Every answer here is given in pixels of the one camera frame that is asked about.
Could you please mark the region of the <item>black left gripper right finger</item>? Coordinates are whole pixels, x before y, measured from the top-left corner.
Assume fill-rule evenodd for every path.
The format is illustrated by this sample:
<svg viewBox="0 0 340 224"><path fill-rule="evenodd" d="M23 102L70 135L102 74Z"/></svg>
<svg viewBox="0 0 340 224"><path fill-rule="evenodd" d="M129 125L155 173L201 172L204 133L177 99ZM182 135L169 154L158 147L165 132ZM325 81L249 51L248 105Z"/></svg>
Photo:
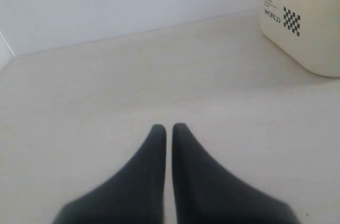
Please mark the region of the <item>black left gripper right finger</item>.
<svg viewBox="0 0 340 224"><path fill-rule="evenodd" d="M300 223L288 204L219 164L185 123L173 126L172 180L177 223Z"/></svg>

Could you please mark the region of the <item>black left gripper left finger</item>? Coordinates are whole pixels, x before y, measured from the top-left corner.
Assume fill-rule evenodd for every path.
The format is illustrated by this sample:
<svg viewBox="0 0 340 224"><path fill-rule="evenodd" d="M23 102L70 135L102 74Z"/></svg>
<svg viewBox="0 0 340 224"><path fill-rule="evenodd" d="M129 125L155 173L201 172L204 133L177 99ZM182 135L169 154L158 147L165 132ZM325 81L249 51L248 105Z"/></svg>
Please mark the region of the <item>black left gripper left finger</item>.
<svg viewBox="0 0 340 224"><path fill-rule="evenodd" d="M54 223L163 223L166 130L155 124L109 180L64 205Z"/></svg>

